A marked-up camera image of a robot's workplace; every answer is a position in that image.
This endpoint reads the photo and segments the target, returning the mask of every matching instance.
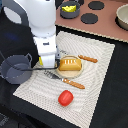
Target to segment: red tomato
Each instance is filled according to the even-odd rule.
[[[72,102],[73,98],[73,94],[70,91],[65,90],[60,94],[58,102],[62,106],[68,106]]]

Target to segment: knife handle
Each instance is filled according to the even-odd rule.
[[[96,63],[96,62],[98,61],[97,59],[90,58],[90,57],[86,57],[86,56],[82,56],[82,55],[78,55],[78,57],[79,57],[80,59],[87,60],[87,61],[91,61],[91,62],[94,62],[94,63]]]
[[[72,85],[72,86],[74,86],[74,87],[77,87],[77,88],[79,88],[79,89],[85,89],[85,87],[84,87],[82,84],[78,84],[78,83],[73,82],[73,81],[70,81],[70,80],[68,80],[68,79],[63,79],[62,81],[63,81],[64,83],[70,84],[70,85]]]

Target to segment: yellow object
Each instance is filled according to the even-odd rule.
[[[40,62],[40,65],[43,65],[41,57],[39,57],[39,62]]]
[[[81,59],[61,59],[60,60],[60,71],[74,71],[81,70]]]
[[[65,12],[74,12],[74,11],[76,11],[76,5],[62,7],[62,10]]]

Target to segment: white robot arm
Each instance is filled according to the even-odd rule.
[[[2,6],[12,22],[31,28],[43,67],[54,68],[57,54],[55,0],[3,0]]]

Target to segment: knife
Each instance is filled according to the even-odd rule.
[[[67,51],[64,51],[64,50],[60,50],[60,52],[64,53],[64,54],[67,54],[67,55],[73,55],[72,53],[69,53]],[[87,61],[91,61],[93,63],[97,63],[98,60],[97,59],[94,59],[94,58],[90,58],[90,57],[87,57],[87,56],[83,56],[83,55],[76,55],[75,56],[78,56],[80,59],[83,59],[83,60],[87,60]]]

